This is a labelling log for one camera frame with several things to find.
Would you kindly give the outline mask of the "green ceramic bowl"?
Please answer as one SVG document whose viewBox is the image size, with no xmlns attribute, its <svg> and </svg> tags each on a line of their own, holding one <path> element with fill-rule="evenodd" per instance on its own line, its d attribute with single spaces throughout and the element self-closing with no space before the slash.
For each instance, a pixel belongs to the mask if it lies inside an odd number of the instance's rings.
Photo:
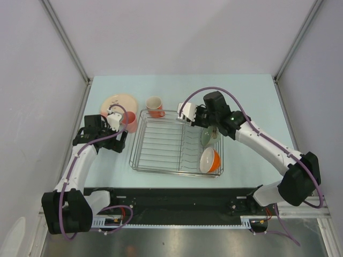
<svg viewBox="0 0 343 257">
<path fill-rule="evenodd" d="M 215 145 L 221 139 L 221 134 L 217 127 L 209 126 L 208 128 L 204 128 L 202 131 L 202 136 L 200 139 L 200 143 L 203 147 Z"/>
</svg>

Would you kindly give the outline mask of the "orange and white bowl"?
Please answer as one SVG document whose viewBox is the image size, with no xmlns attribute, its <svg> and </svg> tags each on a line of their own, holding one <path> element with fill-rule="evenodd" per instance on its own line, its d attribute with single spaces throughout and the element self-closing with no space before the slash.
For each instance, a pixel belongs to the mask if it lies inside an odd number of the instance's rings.
<svg viewBox="0 0 343 257">
<path fill-rule="evenodd" d="M 199 162 L 202 173 L 213 173 L 220 167 L 220 164 L 220 156 L 214 148 L 208 147 L 203 151 Z"/>
</svg>

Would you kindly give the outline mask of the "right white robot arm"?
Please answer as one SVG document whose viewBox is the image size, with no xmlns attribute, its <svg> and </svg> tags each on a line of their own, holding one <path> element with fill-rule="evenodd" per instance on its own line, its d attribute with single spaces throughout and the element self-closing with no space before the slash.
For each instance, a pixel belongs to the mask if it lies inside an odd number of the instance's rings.
<svg viewBox="0 0 343 257">
<path fill-rule="evenodd" d="M 276 141 L 258 127 L 242 107 L 232 111 L 223 96 L 223 89 L 212 87 L 212 90 L 203 97 L 204 106 L 181 104 L 178 116 L 186 119 L 191 126 L 218 128 L 223 136 L 254 150 L 282 176 L 281 181 L 260 185 L 247 195 L 248 211 L 259 215 L 266 206 L 284 201 L 292 206 L 305 203 L 313 208 L 321 208 L 322 195 L 317 205 L 307 201 L 313 191 L 320 191 L 318 157 L 312 152 L 303 154 Z"/>
</svg>

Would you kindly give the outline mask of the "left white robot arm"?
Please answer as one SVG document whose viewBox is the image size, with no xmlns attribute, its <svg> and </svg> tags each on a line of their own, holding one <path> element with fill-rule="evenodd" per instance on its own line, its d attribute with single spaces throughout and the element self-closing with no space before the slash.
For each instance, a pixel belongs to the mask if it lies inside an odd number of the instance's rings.
<svg viewBox="0 0 343 257">
<path fill-rule="evenodd" d="M 107 116 L 87 115 L 84 126 L 72 141 L 72 154 L 61 180 L 52 192 L 41 199 L 48 231 L 52 235 L 87 232 L 93 217 L 101 210 L 112 214 L 118 200 L 109 191 L 94 191 L 84 195 L 85 181 L 90 167 L 101 148 L 121 153 L 125 147 L 127 130 L 121 127 L 123 114 Z"/>
</svg>

